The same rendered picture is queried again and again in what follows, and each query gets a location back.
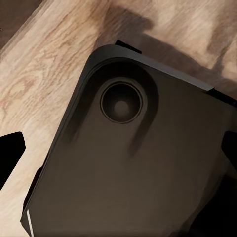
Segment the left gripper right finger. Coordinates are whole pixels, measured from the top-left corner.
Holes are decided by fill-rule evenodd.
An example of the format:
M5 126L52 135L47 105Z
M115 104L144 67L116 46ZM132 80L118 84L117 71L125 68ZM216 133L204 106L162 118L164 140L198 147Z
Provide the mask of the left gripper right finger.
M221 149L237 171L237 133L226 131Z

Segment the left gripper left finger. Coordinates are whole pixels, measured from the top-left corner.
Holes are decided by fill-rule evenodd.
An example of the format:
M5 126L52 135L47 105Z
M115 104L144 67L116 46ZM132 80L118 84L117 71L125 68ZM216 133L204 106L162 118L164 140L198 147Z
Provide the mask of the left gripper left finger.
M0 137L0 191L26 149L21 131Z

